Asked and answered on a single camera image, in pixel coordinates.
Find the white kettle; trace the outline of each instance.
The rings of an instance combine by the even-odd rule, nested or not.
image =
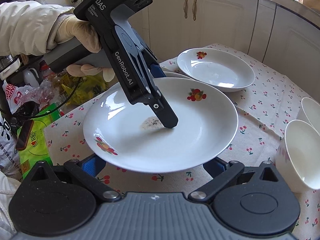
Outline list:
[[[26,85],[29,85],[33,88],[40,87],[39,82],[31,72],[31,70],[34,70],[37,78],[39,78],[37,71],[34,68],[29,68],[23,71],[23,79]]]

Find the drawstring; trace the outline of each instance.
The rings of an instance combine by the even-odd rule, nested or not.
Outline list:
[[[14,195],[15,191],[12,191],[12,190],[0,190],[0,194],[3,194],[3,195]],[[5,208],[5,206],[1,203],[0,201],[0,211],[2,211],[4,213],[4,216],[6,217],[6,219],[8,220],[9,224],[10,224],[10,227],[11,229],[16,232],[16,229],[14,228],[14,225],[12,223],[12,220],[9,216],[9,212],[7,211],[7,209]],[[0,220],[3,220],[3,216],[0,212]]]

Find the tablecloth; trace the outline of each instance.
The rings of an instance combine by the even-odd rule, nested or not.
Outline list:
[[[208,48],[235,54],[254,70],[253,85],[239,92],[226,93],[236,106],[239,126],[228,148],[219,156],[225,161],[238,160],[246,166],[259,166],[262,161],[274,162],[275,153],[288,122],[295,119],[303,97],[309,97],[289,78],[232,48],[212,44]],[[179,69],[177,58],[160,65],[173,72]],[[100,96],[58,119],[45,130],[50,157],[55,165],[93,152],[85,142],[83,120]],[[211,176],[198,166],[181,172],[144,174],[122,169],[107,163],[97,179],[120,192],[184,192],[186,195],[210,181]],[[320,194],[316,191],[296,194],[301,214],[293,231],[299,240],[313,240],[320,236]]]

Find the smartphone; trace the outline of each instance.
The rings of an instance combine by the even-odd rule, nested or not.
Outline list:
[[[31,129],[33,127],[34,121],[32,119],[25,121],[21,127],[21,131],[18,136],[18,141],[17,141],[17,146],[16,150],[17,151],[23,151],[27,147],[27,143],[29,140],[29,136],[31,133]]]

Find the hand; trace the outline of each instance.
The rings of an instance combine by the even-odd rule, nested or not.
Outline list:
[[[92,53],[98,53],[101,50],[98,34],[93,26],[89,22],[81,21],[71,15],[62,22],[54,40],[57,43],[63,43],[73,37],[76,37]],[[106,82],[110,82],[115,77],[112,68],[97,68],[89,64],[82,66],[73,64],[67,67],[67,71],[74,77],[94,76],[103,71],[103,78]]]

